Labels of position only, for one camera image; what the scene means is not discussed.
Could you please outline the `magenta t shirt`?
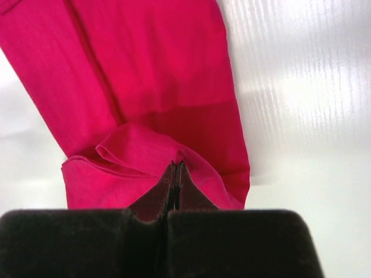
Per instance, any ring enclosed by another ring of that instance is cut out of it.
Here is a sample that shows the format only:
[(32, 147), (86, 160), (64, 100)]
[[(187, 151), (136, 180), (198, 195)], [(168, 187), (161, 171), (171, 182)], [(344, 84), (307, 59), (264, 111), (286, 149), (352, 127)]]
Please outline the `magenta t shirt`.
[(1, 49), (67, 157), (69, 209), (128, 207), (179, 162), (218, 208), (244, 207), (216, 1), (2, 1)]

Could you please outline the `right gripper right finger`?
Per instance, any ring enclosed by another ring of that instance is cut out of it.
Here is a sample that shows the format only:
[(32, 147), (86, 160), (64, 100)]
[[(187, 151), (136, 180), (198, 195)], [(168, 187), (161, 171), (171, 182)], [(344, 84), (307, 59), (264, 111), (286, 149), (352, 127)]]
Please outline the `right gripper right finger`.
[(219, 210), (184, 164), (168, 214), (169, 277), (322, 277), (304, 220), (290, 210)]

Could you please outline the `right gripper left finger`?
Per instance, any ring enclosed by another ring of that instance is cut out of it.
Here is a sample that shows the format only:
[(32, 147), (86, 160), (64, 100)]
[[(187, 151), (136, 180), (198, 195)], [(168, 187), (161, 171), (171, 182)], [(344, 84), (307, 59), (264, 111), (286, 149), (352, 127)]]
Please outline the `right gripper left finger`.
[(176, 166), (127, 208), (13, 210), (1, 217), (2, 277), (166, 277)]

